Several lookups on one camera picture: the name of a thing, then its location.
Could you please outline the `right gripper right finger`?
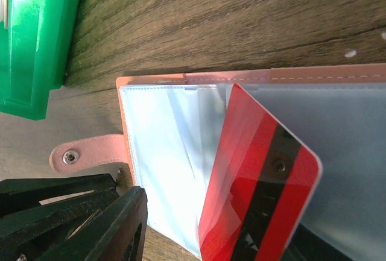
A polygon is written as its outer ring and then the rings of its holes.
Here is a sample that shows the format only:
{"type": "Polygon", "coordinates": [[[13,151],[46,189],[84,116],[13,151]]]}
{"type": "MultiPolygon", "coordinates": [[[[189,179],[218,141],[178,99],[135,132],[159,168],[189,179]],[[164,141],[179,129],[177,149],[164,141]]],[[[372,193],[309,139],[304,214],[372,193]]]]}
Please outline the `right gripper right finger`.
{"type": "Polygon", "coordinates": [[[282,255],[282,261],[352,261],[341,251],[300,224],[282,255]]]}

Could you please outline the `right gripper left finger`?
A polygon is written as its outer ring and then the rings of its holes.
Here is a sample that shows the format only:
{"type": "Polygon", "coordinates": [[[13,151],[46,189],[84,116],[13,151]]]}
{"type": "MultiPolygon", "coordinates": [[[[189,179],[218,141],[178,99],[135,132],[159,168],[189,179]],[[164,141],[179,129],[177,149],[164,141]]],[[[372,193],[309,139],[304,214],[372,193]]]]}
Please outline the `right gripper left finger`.
{"type": "Polygon", "coordinates": [[[147,194],[135,186],[39,260],[142,260],[147,194]]]}

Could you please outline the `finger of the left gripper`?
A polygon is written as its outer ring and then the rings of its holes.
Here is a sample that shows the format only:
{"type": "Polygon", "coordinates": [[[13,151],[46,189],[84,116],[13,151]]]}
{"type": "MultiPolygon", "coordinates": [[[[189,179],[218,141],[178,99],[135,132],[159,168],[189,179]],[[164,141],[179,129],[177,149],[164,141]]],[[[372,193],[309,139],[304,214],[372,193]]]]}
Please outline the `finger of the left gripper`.
{"type": "Polygon", "coordinates": [[[69,178],[21,178],[1,181],[1,217],[40,205],[49,198],[73,193],[115,189],[110,174],[69,178]]]}
{"type": "Polygon", "coordinates": [[[1,260],[36,260],[55,248],[117,193],[89,193],[6,214],[1,218],[1,260]]]}

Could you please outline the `pink leather card holder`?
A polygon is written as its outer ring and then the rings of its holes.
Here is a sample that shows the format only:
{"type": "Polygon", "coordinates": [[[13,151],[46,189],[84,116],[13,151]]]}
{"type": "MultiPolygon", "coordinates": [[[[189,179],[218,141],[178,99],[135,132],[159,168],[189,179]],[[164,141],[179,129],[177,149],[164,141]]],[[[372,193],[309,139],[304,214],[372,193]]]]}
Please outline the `pink leather card holder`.
{"type": "Polygon", "coordinates": [[[59,145],[51,166],[67,174],[128,164],[147,193],[147,224],[203,260],[198,226],[236,84],[321,161],[298,226],[352,260],[384,260],[382,63],[120,77],[122,134],[59,145]]]}

